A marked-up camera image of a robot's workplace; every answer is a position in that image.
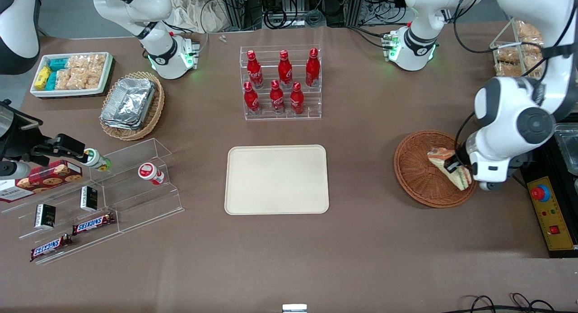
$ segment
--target coca-cola bottle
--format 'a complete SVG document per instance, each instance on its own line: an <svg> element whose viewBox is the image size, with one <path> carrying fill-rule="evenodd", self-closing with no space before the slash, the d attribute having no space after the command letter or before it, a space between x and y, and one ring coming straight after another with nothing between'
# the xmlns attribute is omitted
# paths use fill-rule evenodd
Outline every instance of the coca-cola bottle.
<svg viewBox="0 0 578 313"><path fill-rule="evenodd" d="M305 96L301 91L301 84L299 82L293 83L293 91L291 92L291 109L296 115L302 115L305 109L303 108L303 102L305 101Z"/></svg>
<svg viewBox="0 0 578 313"><path fill-rule="evenodd" d="M252 50L247 51L247 71L249 73L249 79L255 89L260 89L263 87L263 70L261 70L261 64L258 62L255 56L255 52Z"/></svg>
<svg viewBox="0 0 578 313"><path fill-rule="evenodd" d="M279 89L279 81L273 79L271 82L271 105L273 107L273 112L281 115L285 112L285 104L283 104L283 91Z"/></svg>
<svg viewBox="0 0 578 313"><path fill-rule="evenodd" d="M279 80L282 89L290 89L293 84L293 66L289 62L289 53L287 50L279 52Z"/></svg>
<svg viewBox="0 0 578 313"><path fill-rule="evenodd" d="M243 85L245 89L245 104L247 104L247 108L250 115L260 115L261 113L261 106L259 105L259 100L256 92L252 89L252 85L250 82L245 82Z"/></svg>
<svg viewBox="0 0 578 313"><path fill-rule="evenodd" d="M305 84L309 87L319 87L321 64L317 56L319 56L318 49L312 48L309 50L309 60L307 60L307 65L305 66Z"/></svg>

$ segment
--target teal package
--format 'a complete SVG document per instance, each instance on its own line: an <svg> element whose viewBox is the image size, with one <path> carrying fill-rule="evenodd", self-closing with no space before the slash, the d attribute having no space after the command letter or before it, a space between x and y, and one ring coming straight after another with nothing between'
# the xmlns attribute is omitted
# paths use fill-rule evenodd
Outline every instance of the teal package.
<svg viewBox="0 0 578 313"><path fill-rule="evenodd" d="M54 87L56 87L56 71L53 71L50 76L48 76L48 80L46 81L46 87L44 88L45 91L53 91Z"/></svg>
<svg viewBox="0 0 578 313"><path fill-rule="evenodd" d="M61 70L66 67L67 62L68 58L52 59L50 60L48 67L52 71Z"/></svg>

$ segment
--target red button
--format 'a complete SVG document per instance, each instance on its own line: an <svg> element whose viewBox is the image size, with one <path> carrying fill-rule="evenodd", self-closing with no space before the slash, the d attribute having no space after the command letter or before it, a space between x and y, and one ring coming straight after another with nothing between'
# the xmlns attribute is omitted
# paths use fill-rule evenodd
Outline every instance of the red button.
<svg viewBox="0 0 578 313"><path fill-rule="evenodd" d="M550 234L559 234L560 233L560 229L558 228L558 226L550 226Z"/></svg>
<svg viewBox="0 0 578 313"><path fill-rule="evenodd" d="M530 195L532 195L532 198L536 200L542 200L545 198L545 192L541 187L533 187L532 190L530 190Z"/></svg>

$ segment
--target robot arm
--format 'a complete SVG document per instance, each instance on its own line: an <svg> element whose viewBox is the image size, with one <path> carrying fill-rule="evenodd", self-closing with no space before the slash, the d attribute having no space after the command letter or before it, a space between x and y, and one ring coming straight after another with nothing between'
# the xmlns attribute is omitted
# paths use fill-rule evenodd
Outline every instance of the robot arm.
<svg viewBox="0 0 578 313"><path fill-rule="evenodd" d="M41 0L0 0L0 75L19 75L40 53L38 14Z"/></svg>
<svg viewBox="0 0 578 313"><path fill-rule="evenodd" d="M537 27L544 36L545 50L550 51L578 41L575 2L498 0L506 13ZM496 77L475 96L475 117L483 127L468 137L457 155L463 163L471 164L473 177L483 182L483 189L506 181L520 166L516 159L547 142L555 123L578 101L578 52L551 58L548 53L542 80Z"/></svg>
<svg viewBox="0 0 578 313"><path fill-rule="evenodd" d="M425 67L430 55L434 51L435 42L446 19L443 9L468 8L481 0L405 0L408 7L415 13L411 26L391 31L386 36L388 60L396 63L400 68L415 71Z"/></svg>
<svg viewBox="0 0 578 313"><path fill-rule="evenodd" d="M161 21L171 15L171 0L93 0L105 19L124 27L143 45L161 77L176 79L196 68L190 39L171 36Z"/></svg>
<svg viewBox="0 0 578 313"><path fill-rule="evenodd" d="M65 134L55 138L43 136L42 121L10 107L10 101L0 102L0 180L21 179L30 173L24 162L48 166L49 158L69 157L87 163L84 144Z"/></svg>

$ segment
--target aluminum foil container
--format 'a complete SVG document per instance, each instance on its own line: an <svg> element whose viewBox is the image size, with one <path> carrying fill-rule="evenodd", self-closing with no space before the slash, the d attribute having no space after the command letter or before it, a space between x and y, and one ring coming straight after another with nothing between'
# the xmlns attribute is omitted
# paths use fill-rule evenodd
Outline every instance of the aluminum foil container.
<svg viewBox="0 0 578 313"><path fill-rule="evenodd" d="M148 79L121 79L114 87L100 119L114 128L141 128L153 100L154 89L155 84Z"/></svg>

